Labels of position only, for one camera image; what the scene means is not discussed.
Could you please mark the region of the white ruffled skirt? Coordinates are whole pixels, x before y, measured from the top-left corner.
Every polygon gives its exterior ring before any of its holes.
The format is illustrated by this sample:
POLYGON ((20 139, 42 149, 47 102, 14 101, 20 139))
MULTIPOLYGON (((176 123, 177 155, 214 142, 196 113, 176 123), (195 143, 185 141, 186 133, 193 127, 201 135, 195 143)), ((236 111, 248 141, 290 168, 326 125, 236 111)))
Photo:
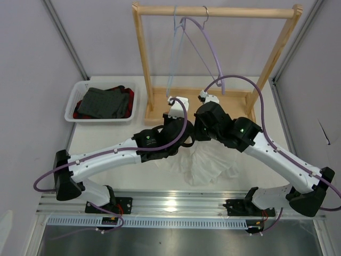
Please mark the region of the white ruffled skirt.
POLYGON ((156 161, 156 165, 172 173, 183 174, 191 186, 216 183, 221 177, 233 179, 239 175, 240 153, 211 140, 195 142, 190 148, 181 147, 174 156, 156 161))

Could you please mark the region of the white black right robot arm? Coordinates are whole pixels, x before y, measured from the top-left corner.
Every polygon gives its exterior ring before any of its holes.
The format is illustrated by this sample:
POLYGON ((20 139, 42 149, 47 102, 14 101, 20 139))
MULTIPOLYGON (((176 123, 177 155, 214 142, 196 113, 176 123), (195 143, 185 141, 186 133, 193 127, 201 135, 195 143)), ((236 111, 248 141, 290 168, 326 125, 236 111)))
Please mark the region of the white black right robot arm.
POLYGON ((251 156, 285 178, 289 184, 275 188, 252 187, 243 199, 249 215, 269 208, 292 208, 306 217, 314 217, 325 199, 328 182, 335 173, 305 163, 267 140, 265 131, 246 117, 232 119, 213 101, 203 104, 194 114, 195 139, 222 143, 230 149, 251 156))

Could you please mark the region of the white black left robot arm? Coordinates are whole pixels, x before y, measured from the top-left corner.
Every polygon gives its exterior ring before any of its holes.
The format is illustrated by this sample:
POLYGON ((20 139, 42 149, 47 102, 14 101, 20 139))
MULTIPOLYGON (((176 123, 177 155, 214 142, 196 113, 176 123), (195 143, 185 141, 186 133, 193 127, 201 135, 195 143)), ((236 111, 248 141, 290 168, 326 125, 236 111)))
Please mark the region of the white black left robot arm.
POLYGON ((163 125, 142 130, 103 151, 69 155, 61 150, 55 158, 59 167, 54 173, 56 198, 58 201, 79 198, 103 213, 110 213, 117 204, 113 189, 91 181, 91 176, 124 165, 174 156, 180 147, 188 146, 187 139, 194 139, 193 124, 182 117, 165 117, 163 125))

